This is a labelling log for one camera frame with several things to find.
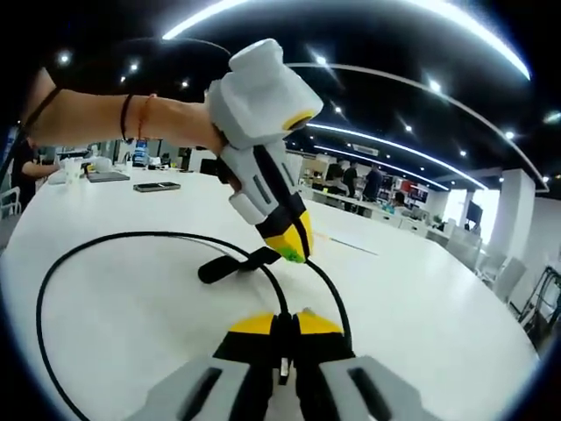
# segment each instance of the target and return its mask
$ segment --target curved led light strip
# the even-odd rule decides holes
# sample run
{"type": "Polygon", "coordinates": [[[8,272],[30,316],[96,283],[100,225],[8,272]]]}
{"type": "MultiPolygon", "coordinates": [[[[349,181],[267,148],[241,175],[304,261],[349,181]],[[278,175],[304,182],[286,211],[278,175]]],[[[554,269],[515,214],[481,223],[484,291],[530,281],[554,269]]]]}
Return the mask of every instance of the curved led light strip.
{"type": "MultiPolygon", "coordinates": [[[[239,4],[247,3],[249,0],[222,0],[221,2],[212,4],[211,6],[197,12],[196,14],[185,19],[183,22],[168,31],[162,38],[172,39],[177,35],[186,31],[191,26],[201,23],[203,20],[213,17],[214,15],[227,11],[228,9],[238,6],[239,4]]],[[[487,30],[482,24],[477,22],[469,14],[459,9],[453,4],[449,4],[442,0],[402,0],[414,6],[421,7],[426,11],[435,13],[442,18],[448,19],[454,24],[461,26],[475,35],[482,41],[486,42],[497,53],[502,55],[505,59],[515,66],[525,77],[530,79],[529,71],[526,65],[522,62],[504,42],[502,42],[496,35],[487,30]]]]}
{"type": "Polygon", "coordinates": [[[333,152],[333,153],[341,153],[342,155],[352,156],[353,158],[359,158],[361,160],[366,160],[366,161],[373,162],[374,164],[383,165],[384,167],[388,167],[388,168],[391,168],[391,169],[395,169],[397,171],[401,171],[402,173],[412,175],[412,176],[414,176],[414,177],[416,177],[420,180],[423,180],[424,182],[428,182],[430,184],[433,184],[433,185],[439,187],[440,189],[443,189],[443,190],[446,190],[446,191],[450,190],[447,187],[443,186],[442,184],[439,184],[437,182],[433,182],[432,180],[429,180],[428,178],[423,177],[422,175],[412,173],[411,171],[408,171],[407,169],[399,168],[399,167],[396,167],[395,165],[386,164],[386,162],[380,162],[380,161],[377,161],[377,160],[373,160],[372,158],[368,158],[367,156],[356,155],[355,153],[350,153],[350,152],[346,152],[346,151],[339,151],[338,149],[332,149],[332,148],[326,147],[326,146],[314,145],[314,148],[321,149],[323,151],[330,151],[330,152],[333,152]]]}
{"type": "Polygon", "coordinates": [[[510,63],[517,68],[520,73],[530,79],[529,71],[526,65],[522,62],[520,57],[518,57],[510,48],[508,48],[504,42],[502,42],[496,35],[487,30],[482,24],[477,22],[470,15],[459,9],[454,4],[447,3],[440,0],[405,0],[407,3],[412,5],[422,7],[426,11],[431,11],[441,16],[442,18],[448,19],[458,26],[471,32],[476,37],[485,41],[491,48],[493,48],[497,53],[502,55],[505,59],[510,61],[510,63]]]}
{"type": "Polygon", "coordinates": [[[173,39],[183,31],[187,30],[191,26],[195,26],[196,24],[201,23],[203,20],[206,20],[218,13],[223,11],[227,11],[228,9],[237,6],[239,4],[243,4],[248,2],[249,0],[223,0],[222,2],[218,2],[212,4],[211,6],[199,11],[198,13],[190,16],[189,18],[185,19],[183,22],[174,26],[170,31],[166,32],[166,34],[161,37],[163,39],[173,39]]]}
{"type": "Polygon", "coordinates": [[[480,114],[478,114],[477,112],[472,110],[470,107],[462,104],[461,102],[452,98],[451,96],[447,96],[447,95],[443,94],[442,92],[435,92],[429,86],[423,85],[422,83],[419,83],[419,82],[412,81],[411,79],[408,79],[407,77],[401,77],[401,76],[398,76],[398,75],[394,75],[392,73],[382,72],[380,70],[374,70],[373,68],[362,68],[361,66],[351,66],[351,65],[348,65],[348,64],[331,64],[331,63],[328,63],[327,65],[321,65],[321,64],[317,64],[317,63],[311,63],[311,62],[310,63],[287,63],[287,66],[289,66],[290,68],[326,68],[327,67],[327,68],[336,68],[336,69],[339,69],[339,70],[349,70],[349,71],[352,71],[352,72],[366,73],[366,74],[369,74],[369,75],[381,76],[381,77],[385,77],[387,79],[392,79],[392,80],[397,81],[397,82],[406,83],[407,85],[413,86],[415,88],[425,90],[425,91],[431,93],[432,95],[440,96],[445,101],[451,103],[452,105],[457,106],[460,110],[467,112],[469,115],[478,119],[481,123],[483,123],[488,128],[490,128],[493,132],[497,133],[505,142],[507,142],[507,144],[510,147],[512,147],[515,150],[516,153],[518,153],[520,155],[520,157],[528,164],[530,169],[534,172],[534,174],[536,175],[536,179],[542,182],[543,189],[536,189],[536,193],[549,193],[549,191],[550,191],[550,188],[547,185],[547,183],[543,182],[543,176],[537,170],[536,166],[533,164],[532,161],[529,160],[529,158],[526,156],[526,154],[520,149],[520,147],[518,147],[518,145],[516,145],[516,143],[514,143],[511,139],[507,138],[505,136],[505,133],[503,133],[496,125],[491,123],[485,117],[481,116],[480,114]]]}
{"type": "Polygon", "coordinates": [[[417,156],[420,156],[420,157],[424,158],[425,160],[434,162],[435,164],[439,165],[440,167],[444,167],[446,169],[449,169],[451,172],[456,173],[457,175],[460,175],[461,177],[464,177],[466,180],[472,182],[473,184],[475,184],[476,186],[478,186],[479,188],[481,188],[483,190],[488,190],[488,187],[485,184],[483,184],[481,182],[478,182],[477,180],[475,180],[474,178],[472,178],[468,174],[460,171],[459,169],[453,167],[450,164],[447,164],[446,162],[443,162],[441,160],[438,160],[437,158],[434,158],[430,155],[427,155],[426,153],[419,152],[416,149],[412,149],[410,147],[400,145],[399,143],[390,142],[389,140],[376,138],[376,137],[371,136],[369,134],[365,134],[365,133],[361,133],[361,132],[354,132],[352,130],[340,129],[338,127],[332,127],[330,125],[317,125],[317,124],[314,124],[314,123],[308,123],[307,126],[308,127],[313,127],[315,129],[329,130],[331,132],[339,132],[339,133],[344,133],[344,134],[350,134],[351,136],[358,136],[360,138],[373,140],[374,142],[383,143],[384,145],[389,145],[389,146],[401,149],[403,151],[413,153],[417,156]]]}

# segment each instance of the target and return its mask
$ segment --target white chair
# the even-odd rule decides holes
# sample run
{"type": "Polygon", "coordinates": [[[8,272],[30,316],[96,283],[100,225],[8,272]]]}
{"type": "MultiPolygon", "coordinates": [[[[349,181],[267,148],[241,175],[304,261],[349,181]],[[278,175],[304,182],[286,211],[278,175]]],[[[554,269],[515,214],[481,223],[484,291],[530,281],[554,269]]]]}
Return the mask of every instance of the white chair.
{"type": "MultiPolygon", "coordinates": [[[[11,164],[8,167],[7,177],[10,186],[11,164]]],[[[8,246],[8,241],[16,228],[20,214],[19,187],[7,189],[0,193],[0,253],[8,246]]]]}
{"type": "Polygon", "coordinates": [[[384,224],[391,225],[395,228],[399,228],[401,224],[401,217],[392,215],[384,211],[373,210],[370,219],[378,221],[384,224]]]}
{"type": "Polygon", "coordinates": [[[501,271],[506,259],[507,256],[504,253],[487,250],[485,257],[479,264],[477,273],[478,277],[483,280],[491,282],[494,281],[501,271]]]}
{"type": "Polygon", "coordinates": [[[502,269],[497,279],[492,283],[494,294],[503,302],[507,303],[508,298],[515,290],[516,284],[526,273],[526,265],[513,257],[502,269]]]}
{"type": "Polygon", "coordinates": [[[400,230],[409,231],[421,237],[427,236],[427,231],[429,230],[427,225],[421,221],[414,221],[412,219],[404,218],[400,224],[400,230]]]}
{"type": "Polygon", "coordinates": [[[454,226],[446,250],[473,271],[477,264],[482,242],[481,237],[466,231],[464,228],[454,226]]]}
{"type": "Polygon", "coordinates": [[[19,187],[11,186],[11,170],[13,161],[8,166],[6,179],[8,180],[8,189],[0,193],[0,219],[15,216],[21,213],[21,203],[19,202],[19,187]]]}

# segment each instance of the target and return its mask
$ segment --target bracelet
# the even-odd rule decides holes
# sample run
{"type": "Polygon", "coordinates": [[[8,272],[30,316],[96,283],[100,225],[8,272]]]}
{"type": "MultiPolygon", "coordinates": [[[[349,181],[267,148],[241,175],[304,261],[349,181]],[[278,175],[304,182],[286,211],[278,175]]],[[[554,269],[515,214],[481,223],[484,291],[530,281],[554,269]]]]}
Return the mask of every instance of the bracelet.
{"type": "Polygon", "coordinates": [[[123,108],[121,108],[121,134],[123,135],[123,140],[126,142],[126,128],[124,127],[124,121],[126,120],[126,112],[129,110],[129,103],[131,103],[131,99],[133,94],[129,94],[127,98],[123,102],[123,108]]]}
{"type": "Polygon", "coordinates": [[[146,121],[146,117],[148,115],[148,103],[150,102],[150,100],[152,98],[155,98],[156,94],[151,94],[146,101],[144,102],[144,106],[142,107],[142,110],[140,111],[140,117],[138,118],[138,139],[142,139],[142,126],[144,125],[145,121],[146,121]]]}

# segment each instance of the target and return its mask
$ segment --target black cable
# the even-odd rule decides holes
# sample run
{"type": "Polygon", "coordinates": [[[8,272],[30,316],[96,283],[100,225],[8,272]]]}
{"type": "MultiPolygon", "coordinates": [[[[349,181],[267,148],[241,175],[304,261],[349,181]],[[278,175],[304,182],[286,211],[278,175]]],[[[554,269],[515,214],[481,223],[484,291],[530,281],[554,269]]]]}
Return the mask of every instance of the black cable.
{"type": "MultiPolygon", "coordinates": [[[[86,415],[84,415],[80,411],[80,409],[74,404],[74,402],[72,402],[72,399],[70,399],[67,392],[60,385],[60,383],[59,383],[59,381],[58,381],[58,379],[57,379],[57,377],[56,377],[56,375],[53,371],[53,368],[51,367],[51,362],[49,361],[48,355],[46,353],[45,341],[43,339],[43,325],[42,325],[42,317],[41,317],[41,314],[42,314],[42,311],[43,311],[43,301],[45,299],[46,287],[47,287],[48,283],[51,281],[54,272],[60,267],[60,265],[62,265],[62,263],[64,263],[66,260],[68,260],[73,255],[79,253],[82,250],[85,250],[86,248],[95,246],[95,245],[103,243],[105,241],[110,241],[112,239],[131,238],[131,237],[171,237],[171,238],[199,239],[199,240],[203,240],[203,241],[208,241],[210,243],[215,243],[215,244],[218,244],[220,246],[228,247],[228,248],[244,255],[245,257],[249,257],[249,255],[250,255],[248,252],[246,252],[245,250],[242,250],[238,246],[234,246],[233,244],[230,244],[227,241],[223,241],[221,239],[213,239],[211,237],[206,237],[206,236],[203,236],[203,235],[187,234],[187,233],[184,233],[184,232],[152,232],[152,231],[118,232],[118,233],[111,234],[111,235],[105,235],[105,236],[99,237],[97,239],[92,239],[91,241],[88,241],[84,244],[81,244],[81,245],[73,248],[69,252],[64,253],[49,268],[49,270],[47,271],[47,273],[45,275],[45,278],[43,278],[43,282],[41,283],[41,286],[39,288],[39,294],[37,296],[37,304],[36,304],[36,308],[35,308],[35,326],[37,328],[37,341],[39,342],[39,350],[41,352],[41,359],[43,360],[43,363],[45,364],[45,368],[46,368],[47,373],[49,374],[49,378],[51,379],[51,382],[53,382],[53,385],[56,388],[57,392],[59,392],[59,395],[62,398],[62,400],[65,402],[66,405],[68,405],[68,407],[72,410],[72,412],[81,421],[89,421],[89,418],[86,417],[86,415]]],[[[279,282],[274,277],[274,275],[271,273],[271,271],[268,268],[266,268],[265,266],[260,266],[259,269],[261,269],[263,271],[263,273],[265,273],[267,278],[269,278],[269,281],[271,281],[271,284],[273,285],[273,288],[274,288],[274,292],[276,293],[277,298],[279,299],[280,311],[288,313],[287,300],[286,300],[286,297],[284,297],[284,294],[282,292],[281,286],[279,285],[279,282]]]]}
{"type": "Polygon", "coordinates": [[[315,264],[310,259],[306,260],[306,264],[314,272],[316,272],[320,276],[320,278],[323,279],[325,285],[327,285],[327,288],[330,289],[331,294],[335,299],[337,309],[339,310],[339,315],[341,317],[341,324],[343,325],[344,338],[347,341],[347,345],[349,346],[349,348],[352,349],[351,324],[349,323],[349,317],[347,316],[347,311],[344,307],[343,299],[339,295],[339,291],[337,291],[337,288],[335,288],[335,285],[333,284],[333,281],[329,278],[329,276],[327,276],[327,274],[324,271],[322,271],[322,269],[319,266],[317,266],[317,264],[315,264]]]}

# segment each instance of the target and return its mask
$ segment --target cup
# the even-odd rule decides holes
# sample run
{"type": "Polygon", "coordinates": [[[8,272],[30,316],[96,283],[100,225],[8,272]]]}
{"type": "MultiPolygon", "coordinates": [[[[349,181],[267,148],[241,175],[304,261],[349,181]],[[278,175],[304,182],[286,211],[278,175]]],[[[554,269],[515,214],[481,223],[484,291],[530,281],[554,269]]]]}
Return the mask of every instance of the cup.
{"type": "Polygon", "coordinates": [[[82,162],[71,158],[65,160],[64,175],[67,185],[77,184],[80,180],[80,173],[82,171],[82,162]]]}

